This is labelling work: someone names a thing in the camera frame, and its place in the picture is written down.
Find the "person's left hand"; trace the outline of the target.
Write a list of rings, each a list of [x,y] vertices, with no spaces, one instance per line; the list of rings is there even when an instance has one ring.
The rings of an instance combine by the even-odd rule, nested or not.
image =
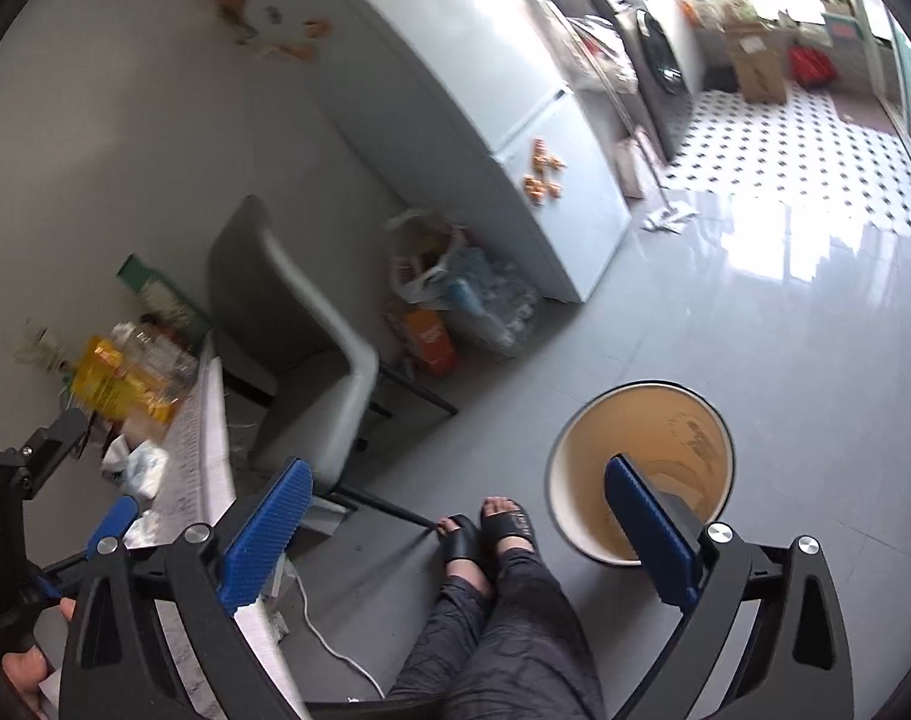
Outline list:
[[[62,598],[57,606],[40,613],[35,621],[35,642],[24,653],[8,653],[1,666],[13,684],[39,718],[57,718],[62,667],[68,644],[68,631],[76,601]]]

